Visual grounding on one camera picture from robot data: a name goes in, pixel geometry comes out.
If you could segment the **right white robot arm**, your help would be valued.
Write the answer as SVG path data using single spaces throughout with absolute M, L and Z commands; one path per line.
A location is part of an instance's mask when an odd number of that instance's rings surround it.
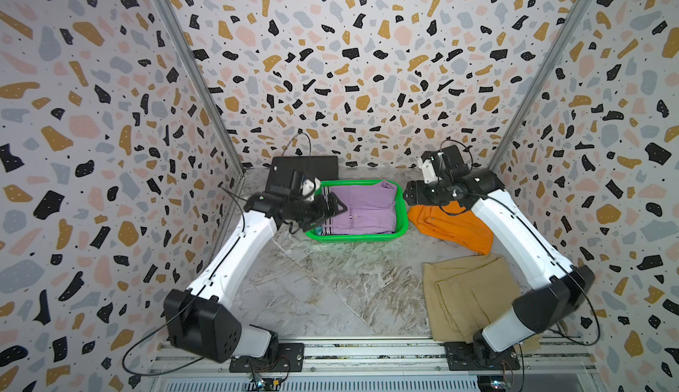
M 516 206 L 498 176 L 465 161 L 462 143 L 446 140 L 437 151 L 423 154 L 424 178 L 410 181 L 407 204 L 437 206 L 456 202 L 491 229 L 523 273 L 530 290 L 516 298 L 496 321 L 473 335 L 468 358 L 484 369 L 500 361 L 514 345 L 541 334 L 590 303 L 595 275 L 587 266 L 573 266 L 557 252 Z

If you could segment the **orange pants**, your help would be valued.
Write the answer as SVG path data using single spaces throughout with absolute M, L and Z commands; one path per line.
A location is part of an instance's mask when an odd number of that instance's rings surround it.
M 493 232 L 477 216 L 452 202 L 438 206 L 413 206 L 408 220 L 426 236 L 457 243 L 481 255 L 491 252 Z

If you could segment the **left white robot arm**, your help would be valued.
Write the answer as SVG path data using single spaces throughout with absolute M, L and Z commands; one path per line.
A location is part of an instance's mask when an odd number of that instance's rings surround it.
M 231 312 L 237 291 L 258 254 L 281 227 L 307 232 L 347 211 L 335 193 L 321 190 L 317 178 L 298 172 L 291 175 L 288 185 L 250 196 L 235 231 L 213 261 L 187 289 L 173 289 L 164 300 L 172 346 L 219 363 L 230 358 L 277 363 L 277 334 L 246 325 Z

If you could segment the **purple pants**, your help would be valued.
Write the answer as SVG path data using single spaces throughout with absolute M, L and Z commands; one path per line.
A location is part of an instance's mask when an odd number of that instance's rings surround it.
M 395 196 L 397 186 L 389 181 L 373 185 L 343 185 L 324 188 L 334 193 L 348 211 L 327 220 L 324 236 L 365 236 L 392 234 L 397 228 Z

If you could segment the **khaki pants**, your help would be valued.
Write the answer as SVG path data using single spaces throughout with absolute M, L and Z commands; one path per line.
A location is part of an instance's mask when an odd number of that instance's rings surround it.
M 437 342 L 472 342 L 519 298 L 509 264 L 496 255 L 423 264 L 424 298 L 431 337 Z

